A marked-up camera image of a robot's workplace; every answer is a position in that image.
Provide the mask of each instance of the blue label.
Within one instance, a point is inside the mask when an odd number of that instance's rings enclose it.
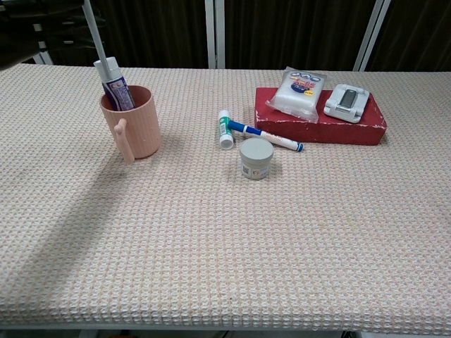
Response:
[[[123,77],[102,83],[102,85],[115,111],[129,111],[135,107],[135,102]]]
[[[303,94],[306,90],[309,90],[310,88],[305,87],[304,85],[294,81],[291,84],[291,89],[293,89],[297,93],[302,93]]]

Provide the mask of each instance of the marker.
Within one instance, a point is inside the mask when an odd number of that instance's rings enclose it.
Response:
[[[238,132],[242,133],[248,133],[248,134],[254,134],[257,136],[260,136],[268,141],[270,143],[277,144],[278,146],[284,146],[285,148],[289,148],[294,151],[302,151],[304,146],[302,143],[292,141],[291,139],[286,139],[284,137],[276,136],[273,134],[269,134],[268,132],[264,132],[263,130],[256,129],[253,127],[250,127],[248,125],[243,125],[242,123],[235,122],[235,121],[228,121],[228,127],[232,130],[237,130]]]

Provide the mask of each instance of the toothpaste tube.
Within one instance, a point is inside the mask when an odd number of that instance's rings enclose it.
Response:
[[[104,87],[106,96],[108,97],[113,111],[128,111],[135,108],[127,82],[122,76],[121,70],[115,57],[106,58],[110,75],[105,73],[100,60],[94,62],[94,66],[99,72],[101,84]]]

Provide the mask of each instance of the glue stick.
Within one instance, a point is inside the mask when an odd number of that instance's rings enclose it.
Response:
[[[227,110],[222,110],[218,114],[219,126],[219,146],[224,150],[233,148],[232,130],[228,127],[230,121],[230,113]]]

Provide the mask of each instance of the cup handle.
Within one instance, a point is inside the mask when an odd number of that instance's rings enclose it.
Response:
[[[122,153],[124,160],[127,164],[131,164],[135,161],[132,149],[128,144],[127,137],[125,135],[125,127],[127,126],[127,120],[121,118],[117,125],[114,126],[114,132],[116,133],[116,144],[119,151]]]

